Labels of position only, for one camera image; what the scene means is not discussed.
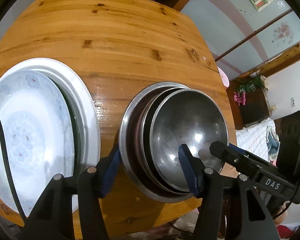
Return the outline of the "person's right hand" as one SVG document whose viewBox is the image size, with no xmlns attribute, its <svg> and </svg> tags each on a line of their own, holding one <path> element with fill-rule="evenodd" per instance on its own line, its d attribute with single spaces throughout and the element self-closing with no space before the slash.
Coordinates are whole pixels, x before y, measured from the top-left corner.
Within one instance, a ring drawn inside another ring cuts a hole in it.
<svg viewBox="0 0 300 240">
<path fill-rule="evenodd" d="M 283 205 L 281 205 L 278 210 L 275 213 L 274 218 L 274 223 L 275 226 L 278 227 L 280 224 L 283 223 L 283 221 L 287 218 L 288 216 L 288 209 L 286 208 L 288 202 L 284 202 Z"/>
</svg>

